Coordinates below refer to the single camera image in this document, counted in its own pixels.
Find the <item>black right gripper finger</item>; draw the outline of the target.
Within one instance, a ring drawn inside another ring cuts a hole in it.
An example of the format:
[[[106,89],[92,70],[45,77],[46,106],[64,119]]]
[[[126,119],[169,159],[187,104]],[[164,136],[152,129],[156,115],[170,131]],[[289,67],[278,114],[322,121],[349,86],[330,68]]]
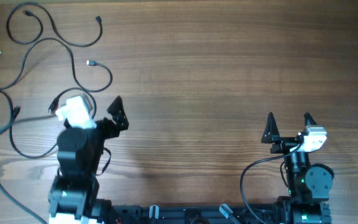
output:
[[[278,130],[278,126],[273,113],[270,112],[267,117],[267,124],[261,138],[261,143],[270,144],[270,143],[279,142],[279,140],[280,140],[280,133]]]
[[[317,125],[316,121],[313,119],[313,117],[310,115],[309,112],[306,112],[304,114],[304,119],[305,119],[305,126]]]

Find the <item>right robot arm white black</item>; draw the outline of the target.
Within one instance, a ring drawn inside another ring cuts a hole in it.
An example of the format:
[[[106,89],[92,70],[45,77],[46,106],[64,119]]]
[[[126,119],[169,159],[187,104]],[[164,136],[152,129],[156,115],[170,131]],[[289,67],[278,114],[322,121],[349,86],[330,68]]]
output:
[[[281,137],[273,113],[261,142],[271,144],[271,154],[283,156],[289,196],[280,196],[272,209],[272,223],[331,223],[329,191],[334,172],[324,164],[311,164],[309,154],[320,150],[327,140],[324,127],[305,113],[305,128],[295,137]]]

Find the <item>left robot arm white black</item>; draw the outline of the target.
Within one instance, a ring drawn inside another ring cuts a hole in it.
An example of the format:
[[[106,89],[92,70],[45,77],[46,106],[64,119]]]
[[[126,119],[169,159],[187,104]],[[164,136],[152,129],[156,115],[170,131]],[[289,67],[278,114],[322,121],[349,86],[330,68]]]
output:
[[[49,202],[49,223],[120,223],[120,215],[109,200],[98,199],[98,166],[107,139],[119,137],[129,122],[122,98],[117,96],[107,112],[110,118],[95,121],[85,96],[75,96],[56,110],[65,130],[58,138],[60,167],[53,181]]]

